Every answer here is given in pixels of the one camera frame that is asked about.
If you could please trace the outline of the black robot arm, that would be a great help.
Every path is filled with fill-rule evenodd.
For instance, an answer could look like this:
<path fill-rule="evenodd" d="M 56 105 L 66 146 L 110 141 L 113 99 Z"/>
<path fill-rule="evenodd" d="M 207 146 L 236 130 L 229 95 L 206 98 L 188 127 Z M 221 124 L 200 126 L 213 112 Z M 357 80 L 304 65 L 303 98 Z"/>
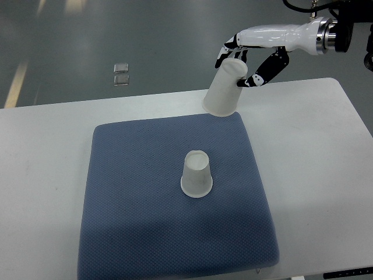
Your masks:
<path fill-rule="evenodd" d="M 223 44 L 215 63 L 216 68 L 220 68 L 230 55 L 246 62 L 250 48 L 274 49 L 274 53 L 264 60 L 255 73 L 240 79 L 237 86 L 252 88 L 267 84 L 289 64 L 288 54 L 297 49 L 310 55 L 321 55 L 328 50 L 345 53 L 351 43 L 354 25 L 372 23 L 372 1 L 332 1 L 308 9 L 294 6 L 288 1 L 284 4 L 289 9 L 314 16 L 302 25 L 249 27 Z"/>

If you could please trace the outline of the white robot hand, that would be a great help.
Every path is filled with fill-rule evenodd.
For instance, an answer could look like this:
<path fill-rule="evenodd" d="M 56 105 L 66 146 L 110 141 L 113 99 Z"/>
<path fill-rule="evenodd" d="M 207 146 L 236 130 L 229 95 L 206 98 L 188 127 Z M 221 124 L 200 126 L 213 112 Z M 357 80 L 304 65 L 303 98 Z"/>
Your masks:
<path fill-rule="evenodd" d="M 224 43 L 224 50 L 220 50 L 215 68 L 220 68 L 222 62 L 229 57 L 230 51 L 240 47 L 276 47 L 259 66 L 254 74 L 237 82 L 240 88 L 252 88 L 267 84 L 275 78 L 288 64 L 287 51 L 301 49 L 311 55 L 327 52 L 326 33 L 332 19 L 318 17 L 309 23 L 297 24 L 271 24 L 255 26 L 245 29 Z M 247 62 L 248 49 L 236 51 L 234 58 Z"/>

